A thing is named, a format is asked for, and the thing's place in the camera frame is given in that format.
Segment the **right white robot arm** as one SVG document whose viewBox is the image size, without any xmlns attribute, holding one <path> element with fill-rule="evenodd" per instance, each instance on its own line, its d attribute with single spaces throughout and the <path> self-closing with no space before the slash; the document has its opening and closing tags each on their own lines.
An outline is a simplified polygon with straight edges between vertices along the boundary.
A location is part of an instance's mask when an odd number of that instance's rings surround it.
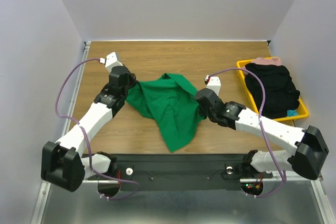
<svg viewBox="0 0 336 224">
<path fill-rule="evenodd" d="M 282 147 L 280 151 L 250 151 L 242 163 L 244 175 L 253 177 L 258 173 L 280 170 L 293 171 L 299 176 L 316 180 L 321 172 L 329 149 L 321 131 L 314 126 L 307 129 L 282 124 L 259 116 L 242 104 L 224 103 L 211 89 L 197 91 L 195 100 L 200 112 L 211 122 L 223 127 L 246 132 Z"/>
</svg>

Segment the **green t shirt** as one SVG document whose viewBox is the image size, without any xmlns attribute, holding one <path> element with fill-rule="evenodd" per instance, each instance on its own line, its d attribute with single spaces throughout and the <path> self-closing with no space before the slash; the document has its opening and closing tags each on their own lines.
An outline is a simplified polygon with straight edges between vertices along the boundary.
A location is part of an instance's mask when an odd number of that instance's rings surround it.
<svg viewBox="0 0 336 224">
<path fill-rule="evenodd" d="M 206 119 L 199 114 L 196 92 L 183 75 L 165 73 L 157 80 L 137 82 L 128 92 L 127 103 L 156 122 L 173 153 L 192 141 L 199 123 Z"/>
</svg>

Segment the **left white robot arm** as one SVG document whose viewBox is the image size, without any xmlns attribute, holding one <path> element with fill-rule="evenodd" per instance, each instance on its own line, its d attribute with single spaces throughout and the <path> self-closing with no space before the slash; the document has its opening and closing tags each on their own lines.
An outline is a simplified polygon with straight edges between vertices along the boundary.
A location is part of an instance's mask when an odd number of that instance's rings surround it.
<svg viewBox="0 0 336 224">
<path fill-rule="evenodd" d="M 128 91 L 136 84 L 135 74 L 117 62 L 108 67 L 109 80 L 80 119 L 71 118 L 74 127 L 56 142 L 47 142 L 42 150 L 41 178 L 73 192 L 82 182 L 98 175 L 120 181 L 117 159 L 110 154 L 90 153 L 90 141 L 124 106 Z"/>
</svg>

